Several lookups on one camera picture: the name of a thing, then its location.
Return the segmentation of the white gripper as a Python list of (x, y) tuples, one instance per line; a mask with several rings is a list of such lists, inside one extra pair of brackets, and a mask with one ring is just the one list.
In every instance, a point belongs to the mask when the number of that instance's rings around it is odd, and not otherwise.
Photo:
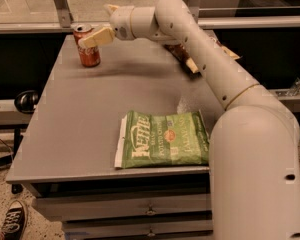
[(157, 31), (154, 7), (134, 7), (105, 4), (104, 8), (110, 16), (110, 27), (94, 29), (78, 41), (84, 49), (111, 43), (115, 35), (120, 40), (137, 38), (150, 39)]

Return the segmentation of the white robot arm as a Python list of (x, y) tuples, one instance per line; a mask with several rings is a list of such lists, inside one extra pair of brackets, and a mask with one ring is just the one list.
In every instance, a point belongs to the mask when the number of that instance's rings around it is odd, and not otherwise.
[(184, 46), (224, 113), (210, 135), (215, 240), (300, 240), (300, 127), (292, 112), (202, 30), (182, 0), (107, 6), (84, 48), (147, 38)]

